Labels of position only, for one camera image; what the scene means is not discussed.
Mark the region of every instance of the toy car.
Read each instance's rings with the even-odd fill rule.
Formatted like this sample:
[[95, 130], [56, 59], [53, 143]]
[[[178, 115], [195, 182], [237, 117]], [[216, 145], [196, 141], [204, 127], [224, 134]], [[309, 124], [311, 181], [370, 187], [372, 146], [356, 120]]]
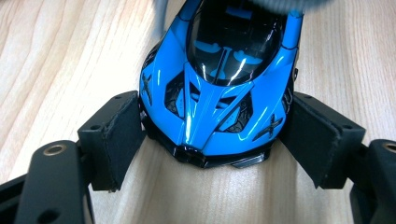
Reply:
[[187, 1], [142, 67], [148, 136], [203, 168], [266, 160], [290, 112], [302, 20], [244, 0]]

